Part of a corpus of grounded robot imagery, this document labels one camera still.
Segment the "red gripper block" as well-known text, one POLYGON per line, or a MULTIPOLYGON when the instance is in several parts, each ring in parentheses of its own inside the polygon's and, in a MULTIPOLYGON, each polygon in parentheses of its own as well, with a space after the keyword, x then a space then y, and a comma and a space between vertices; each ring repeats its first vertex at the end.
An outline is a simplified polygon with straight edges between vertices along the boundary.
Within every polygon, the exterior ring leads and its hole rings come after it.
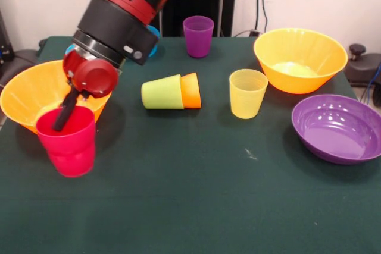
POLYGON ((104 59, 86 59, 76 50, 64 56, 63 70, 74 89, 65 96, 52 128, 62 131, 75 109, 79 92, 94 98, 109 95, 118 83, 118 70, 104 59))

